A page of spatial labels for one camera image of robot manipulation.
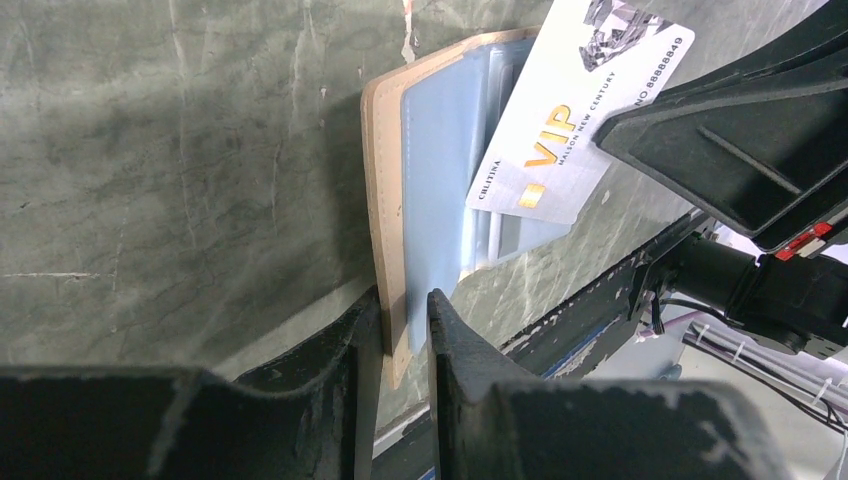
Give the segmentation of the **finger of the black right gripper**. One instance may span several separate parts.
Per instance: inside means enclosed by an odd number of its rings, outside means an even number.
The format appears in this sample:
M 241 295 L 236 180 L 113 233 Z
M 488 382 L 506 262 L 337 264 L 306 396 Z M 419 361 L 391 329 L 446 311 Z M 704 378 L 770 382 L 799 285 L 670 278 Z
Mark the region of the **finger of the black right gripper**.
M 797 69 L 606 120 L 603 152 L 761 250 L 847 240 L 847 69 Z
M 661 93 L 656 102 L 681 98 L 783 73 L 847 47 L 847 0 L 831 0 L 786 33 L 702 77 Z

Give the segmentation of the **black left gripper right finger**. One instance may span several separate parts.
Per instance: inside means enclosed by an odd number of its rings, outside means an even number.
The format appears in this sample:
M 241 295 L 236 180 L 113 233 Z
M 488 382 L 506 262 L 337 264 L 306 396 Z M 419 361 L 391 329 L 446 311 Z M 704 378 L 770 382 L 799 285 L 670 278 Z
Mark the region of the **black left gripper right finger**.
M 440 479 L 787 479 L 755 406 L 705 381 L 545 380 L 427 298 Z

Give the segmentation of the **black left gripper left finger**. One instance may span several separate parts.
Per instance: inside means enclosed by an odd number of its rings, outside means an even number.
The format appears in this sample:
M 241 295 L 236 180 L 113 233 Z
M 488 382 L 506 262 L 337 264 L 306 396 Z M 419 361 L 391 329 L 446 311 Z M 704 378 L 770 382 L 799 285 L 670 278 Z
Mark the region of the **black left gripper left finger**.
M 382 371 L 367 290 L 228 381 L 198 367 L 1 371 L 5 479 L 366 479 Z

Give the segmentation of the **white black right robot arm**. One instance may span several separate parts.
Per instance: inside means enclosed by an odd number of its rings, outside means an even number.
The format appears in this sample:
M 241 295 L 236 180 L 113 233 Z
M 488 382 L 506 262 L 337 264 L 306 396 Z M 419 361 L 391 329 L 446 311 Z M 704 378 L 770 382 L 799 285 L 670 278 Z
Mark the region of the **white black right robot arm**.
M 847 5 L 829 1 L 749 55 L 615 115 L 605 153 L 749 238 L 670 254 L 674 287 L 760 344 L 827 358 L 847 344 Z

